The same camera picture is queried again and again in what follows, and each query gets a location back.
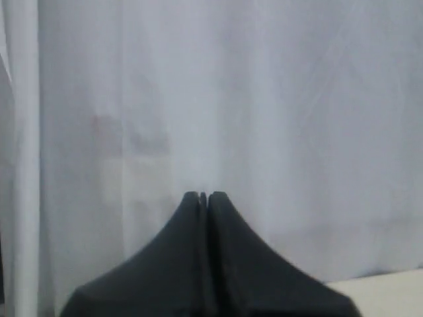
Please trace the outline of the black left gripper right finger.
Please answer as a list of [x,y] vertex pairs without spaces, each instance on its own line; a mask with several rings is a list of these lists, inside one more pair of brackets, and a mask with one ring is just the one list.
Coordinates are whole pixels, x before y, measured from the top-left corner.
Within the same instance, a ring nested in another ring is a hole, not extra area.
[[360,316],[354,301],[307,275],[255,233],[229,196],[209,196],[208,250],[220,316]]

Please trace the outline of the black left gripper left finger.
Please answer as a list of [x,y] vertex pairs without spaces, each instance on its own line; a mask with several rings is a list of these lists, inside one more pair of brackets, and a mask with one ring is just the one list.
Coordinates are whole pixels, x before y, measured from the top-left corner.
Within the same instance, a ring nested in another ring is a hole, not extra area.
[[211,316],[206,233],[206,195],[187,192],[142,250],[78,287],[61,315]]

